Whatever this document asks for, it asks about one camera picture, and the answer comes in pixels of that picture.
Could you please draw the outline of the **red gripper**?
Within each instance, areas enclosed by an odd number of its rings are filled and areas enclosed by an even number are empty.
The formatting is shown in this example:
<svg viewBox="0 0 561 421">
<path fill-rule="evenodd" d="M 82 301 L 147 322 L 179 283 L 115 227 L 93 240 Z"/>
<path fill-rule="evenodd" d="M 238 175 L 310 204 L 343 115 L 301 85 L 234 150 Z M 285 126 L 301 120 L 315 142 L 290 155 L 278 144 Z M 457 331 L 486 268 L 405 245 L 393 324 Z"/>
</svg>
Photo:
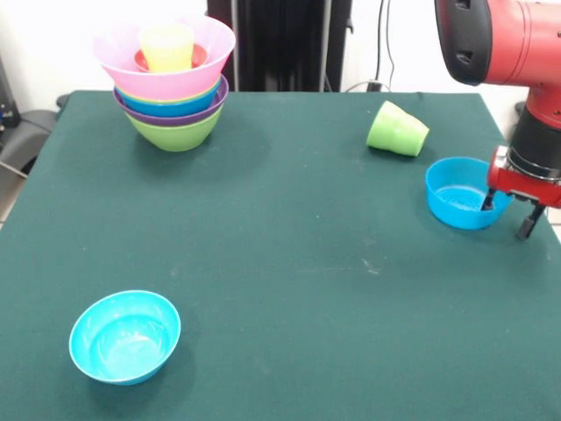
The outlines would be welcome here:
<svg viewBox="0 0 561 421">
<path fill-rule="evenodd" d="M 490 189 L 480 210 L 491 211 L 494 208 L 496 190 L 538 202 L 533 211 L 523 219 L 516 233 L 519 240 L 525 240 L 529 238 L 543 215 L 546 209 L 544 204 L 560 204 L 560 182 L 536 178 L 519 171 L 509 162 L 509 151 L 508 146 L 498 146 L 490 160 L 486 177 Z"/>
</svg>

